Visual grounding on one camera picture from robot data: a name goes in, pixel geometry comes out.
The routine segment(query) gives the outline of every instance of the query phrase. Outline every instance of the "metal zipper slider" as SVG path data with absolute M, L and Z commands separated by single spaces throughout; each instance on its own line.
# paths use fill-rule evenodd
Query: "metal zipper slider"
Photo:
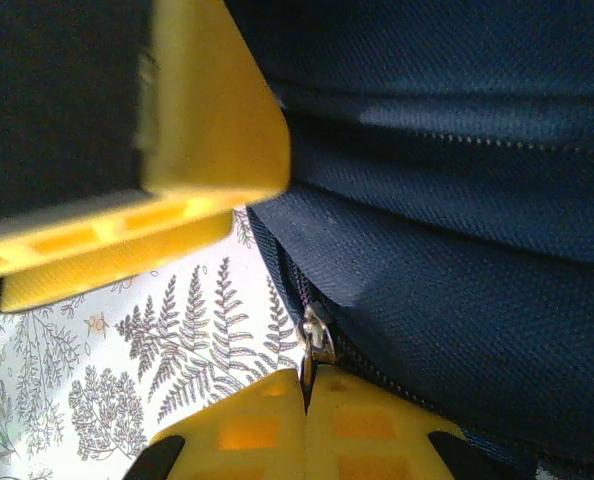
M 300 383 L 304 396 L 304 409 L 308 412 L 315 374 L 319 363 L 334 364 L 337 360 L 335 344 L 328 325 L 332 319 L 319 303 L 306 305 L 304 316 L 297 325 L 297 338 L 304 349 Z

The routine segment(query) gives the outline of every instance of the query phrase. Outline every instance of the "zipper teeth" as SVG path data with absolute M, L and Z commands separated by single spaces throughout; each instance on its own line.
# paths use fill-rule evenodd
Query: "zipper teeth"
M 572 145 L 546 145 L 542 143 L 533 142 L 510 142 L 507 140 L 500 140 L 488 137 L 476 137 L 473 135 L 455 135 L 450 133 L 437 132 L 419 132 L 412 133 L 415 137 L 432 138 L 434 140 L 442 140 L 445 142 L 465 143 L 468 145 L 485 145 L 492 147 L 514 148 L 518 150 L 539 150 L 541 152 L 562 152 L 562 153 L 576 153 L 584 155 L 594 155 L 594 149 L 573 147 Z
M 310 288 L 310 282 L 306 278 L 306 276 L 299 270 L 297 265 L 294 262 L 290 262 L 291 271 L 294 275 L 294 278 L 297 282 L 297 289 L 299 290 L 299 296 L 302 301 L 302 305 L 304 308 L 311 303 L 312 294 Z M 386 374 L 382 373 L 377 369 L 372 362 L 352 343 L 352 341 L 341 331 L 341 329 L 336 324 L 329 325 L 329 329 L 331 330 L 331 334 L 333 337 L 333 341 L 336 347 L 339 347 L 339 352 L 343 353 L 339 361 L 335 363 L 336 366 L 342 368 L 343 370 L 357 375 L 359 378 L 367 380 L 368 382 L 376 385 L 384 390 L 403 398 L 409 402 L 416 404 L 417 406 L 422 407 L 424 410 L 439 415 L 449 421 L 454 421 L 450 415 L 447 415 L 440 407 L 437 405 L 428 402 L 427 400 L 415 395 L 410 390 L 406 389 L 401 384 L 393 381 L 390 379 Z M 479 434 L 484 437 L 487 437 L 490 440 L 498 441 L 502 445 L 506 445 L 507 447 L 511 447 L 517 451 L 521 451 L 524 454 L 534 457 L 535 454 L 538 455 L 539 460 L 554 460 L 559 462 L 564 462 L 568 465 L 573 462 L 573 465 L 582 472 L 582 468 L 580 465 L 592 465 L 594 463 L 588 464 L 584 461 L 576 460 L 574 457 L 565 456 L 565 455 L 558 455 L 553 453 L 549 450 L 545 450 L 542 447 L 536 445 L 528 445 L 522 442 L 519 442 L 514 439 L 506 438 L 506 437 L 499 437 L 494 433 L 489 432 L 487 429 L 483 427 L 479 427 L 476 425 L 464 425 L 461 424 L 466 430 L 474 433 Z
M 301 304 L 306 308 L 308 304 L 312 303 L 312 295 L 310 294 L 310 283 L 306 276 L 299 270 L 295 262 L 290 261 L 290 269 L 293 274 L 293 278 L 297 282 L 297 291 L 299 292 L 299 299 Z

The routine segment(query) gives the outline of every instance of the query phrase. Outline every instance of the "yellow plastic piece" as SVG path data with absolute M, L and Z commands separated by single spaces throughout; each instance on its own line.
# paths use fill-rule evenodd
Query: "yellow plastic piece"
M 50 303 L 156 268 L 228 235 L 231 225 L 230 214 L 216 215 L 13 273 L 4 279 L 0 308 L 7 312 Z
M 301 480 L 304 403 L 284 370 L 158 433 L 186 439 L 168 480 Z
M 160 432 L 186 439 L 168 480 L 452 480 L 427 438 L 459 428 L 324 366 L 308 416 L 292 370 L 280 371 Z
M 317 370 L 306 422 L 309 480 L 452 480 L 427 435 L 455 424 L 335 367 Z
M 153 198 L 0 236 L 0 277 L 10 275 L 4 310 L 98 287 L 220 240 L 225 217 L 188 224 L 286 189 L 286 123 L 222 0 L 157 0 L 151 55 L 156 64 L 141 73 L 148 88 L 137 144 L 146 157 L 142 188 Z M 182 248 L 175 232 L 184 225 Z M 148 261 L 137 262 L 141 253 L 127 248 L 142 248 L 147 237 L 162 250 L 150 248 Z M 85 265 L 112 258 L 108 252 L 136 263 Z

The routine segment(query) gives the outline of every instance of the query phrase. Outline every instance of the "zipper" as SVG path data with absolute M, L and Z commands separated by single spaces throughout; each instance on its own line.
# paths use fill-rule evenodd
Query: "zipper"
M 308 391 L 306 393 L 307 398 L 305 397 L 306 411 L 308 410 L 308 404 L 310 403 L 310 394 L 312 394 L 312 382 L 314 381 L 316 365 L 318 363 L 324 363 L 335 365 L 404 400 L 414 403 L 428 412 L 456 423 L 455 420 L 439 406 L 414 394 L 406 387 L 381 372 L 368 359 L 368 357 L 366 357 L 366 355 L 353 344 L 352 340 L 350 340 L 335 320 L 328 314 L 321 302 L 318 301 L 312 284 L 297 265 L 295 265 L 292 259 L 287 257 L 287 260 L 304 310 L 303 317 L 297 326 L 296 333 L 305 352 L 305 360 L 302 364 L 302 376 L 304 374 L 308 375 L 307 382 L 310 382 L 310 388 L 307 388 Z M 305 370 L 304 365 L 309 361 L 311 362 L 310 370 L 306 372 L 308 369 Z M 552 460 L 564 465 L 571 473 L 590 473 L 590 478 L 594 478 L 594 474 L 591 473 L 594 470 L 594 463 L 588 464 L 587 462 L 580 461 L 571 456 L 552 452 L 536 445 L 531 445 L 528 442 L 524 443 L 507 437 L 500 437 L 498 434 L 491 433 L 484 427 L 464 425 L 463 422 L 460 422 L 458 425 L 460 428 L 471 434 L 481 436 L 518 453 L 523 453 L 528 458 L 537 461 Z

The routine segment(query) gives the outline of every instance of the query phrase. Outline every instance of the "yellow plastic frame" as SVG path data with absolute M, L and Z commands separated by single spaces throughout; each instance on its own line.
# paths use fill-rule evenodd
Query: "yellow plastic frame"
M 168 480 L 453 480 L 428 439 L 455 424 L 332 366 L 308 415 L 297 372 L 276 372 L 166 428 L 186 444 Z
M 157 0 L 150 53 L 156 108 L 145 122 L 155 131 L 142 187 L 153 198 L 0 236 L 2 311 L 86 291 L 220 240 L 234 206 L 287 188 L 283 115 L 221 0 Z

